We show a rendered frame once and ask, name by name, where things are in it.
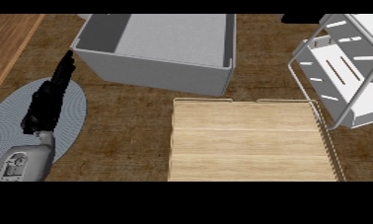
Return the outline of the open grey box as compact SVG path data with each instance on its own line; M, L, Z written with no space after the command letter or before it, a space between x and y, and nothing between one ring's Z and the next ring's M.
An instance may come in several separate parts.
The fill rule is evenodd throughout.
M102 80L208 96L236 68L233 14L83 14L71 49Z

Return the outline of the round grey placemat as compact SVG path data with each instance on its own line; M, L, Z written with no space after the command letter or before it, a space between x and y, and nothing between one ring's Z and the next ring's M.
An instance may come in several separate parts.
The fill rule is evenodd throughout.
M36 80L21 87L0 102L0 158L15 146L39 145L40 139L24 133L21 122L27 115L33 95L51 77ZM83 129L87 114L87 100L83 89L70 81L62 98L62 112L55 129L55 161L67 153Z

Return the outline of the pale wooden tray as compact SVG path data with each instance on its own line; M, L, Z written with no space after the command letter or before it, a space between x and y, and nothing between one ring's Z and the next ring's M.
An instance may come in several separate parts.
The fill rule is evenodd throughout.
M171 182L342 182L314 100L174 99Z

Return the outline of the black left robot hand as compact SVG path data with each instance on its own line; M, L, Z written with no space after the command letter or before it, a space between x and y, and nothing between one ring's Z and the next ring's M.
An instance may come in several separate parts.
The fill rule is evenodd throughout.
M74 69L73 51L70 50L62 57L54 78L43 83L33 95L28 112L21 122L25 134L55 130L61 118L64 94Z

